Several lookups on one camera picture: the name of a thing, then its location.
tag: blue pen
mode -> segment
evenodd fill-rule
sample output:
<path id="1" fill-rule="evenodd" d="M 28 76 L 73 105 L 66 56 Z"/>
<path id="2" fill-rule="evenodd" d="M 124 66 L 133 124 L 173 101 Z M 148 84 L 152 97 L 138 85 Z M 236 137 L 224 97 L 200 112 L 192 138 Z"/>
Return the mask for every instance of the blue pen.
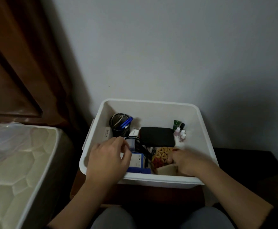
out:
<path id="1" fill-rule="evenodd" d="M 121 127 L 122 129 L 125 128 L 125 126 L 128 125 L 130 122 L 132 122 L 132 120 L 133 120 L 133 117 L 128 118 L 123 124 L 121 124 L 120 127 Z"/>

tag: storage bin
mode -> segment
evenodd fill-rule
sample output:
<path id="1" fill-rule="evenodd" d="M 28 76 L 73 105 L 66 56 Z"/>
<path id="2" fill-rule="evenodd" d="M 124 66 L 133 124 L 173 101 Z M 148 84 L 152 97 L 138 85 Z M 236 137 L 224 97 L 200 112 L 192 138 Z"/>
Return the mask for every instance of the storage bin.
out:
<path id="1" fill-rule="evenodd" d="M 105 127 L 109 126 L 109 119 L 116 112 L 134 117 L 131 129 L 140 129 L 143 126 L 172 128 L 174 120 L 182 121 L 186 125 L 185 147 L 209 156 L 218 165 L 202 115 L 195 105 L 147 100 L 107 99 L 101 103 L 83 146 L 83 154 L 79 162 L 82 173 L 86 174 L 92 146 L 102 142 Z M 192 188 L 196 185 L 203 185 L 196 177 L 141 173 L 126 173 L 119 183 L 170 188 Z"/>

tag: gray pants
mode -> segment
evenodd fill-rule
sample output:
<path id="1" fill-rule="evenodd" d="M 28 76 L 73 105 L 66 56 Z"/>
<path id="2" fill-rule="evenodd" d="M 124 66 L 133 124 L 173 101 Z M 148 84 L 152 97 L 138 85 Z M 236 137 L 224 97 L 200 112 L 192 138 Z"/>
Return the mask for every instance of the gray pants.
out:
<path id="1" fill-rule="evenodd" d="M 121 207 L 107 208 L 93 223 L 91 229 L 135 229 L 133 218 Z M 193 212 L 181 229 L 234 229 L 232 223 L 220 210 L 203 207 Z"/>

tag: black mesh pen holder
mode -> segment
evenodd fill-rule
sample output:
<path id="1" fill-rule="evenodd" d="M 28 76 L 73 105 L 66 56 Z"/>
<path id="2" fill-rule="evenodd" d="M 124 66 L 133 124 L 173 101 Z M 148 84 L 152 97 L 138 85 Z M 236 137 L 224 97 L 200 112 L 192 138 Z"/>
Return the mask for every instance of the black mesh pen holder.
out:
<path id="1" fill-rule="evenodd" d="M 109 119 L 109 126 L 114 137 L 127 137 L 129 135 L 131 123 L 126 128 L 121 128 L 121 125 L 129 118 L 130 116 L 124 113 L 116 113 Z"/>

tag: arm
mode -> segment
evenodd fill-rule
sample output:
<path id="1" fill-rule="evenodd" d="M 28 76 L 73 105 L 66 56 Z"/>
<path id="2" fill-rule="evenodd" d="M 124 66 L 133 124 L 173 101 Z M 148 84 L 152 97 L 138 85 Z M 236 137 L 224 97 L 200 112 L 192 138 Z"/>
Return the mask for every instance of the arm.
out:
<path id="1" fill-rule="evenodd" d="M 198 177 L 217 197 L 239 229 L 259 228 L 273 208 L 201 155 L 179 150 L 170 153 L 169 159 L 177 163 L 181 173 Z"/>
<path id="2" fill-rule="evenodd" d="M 108 190 L 126 173 L 132 153 L 122 137 L 95 145 L 89 155 L 86 181 L 70 203 L 48 224 L 53 229 L 84 229 Z"/>

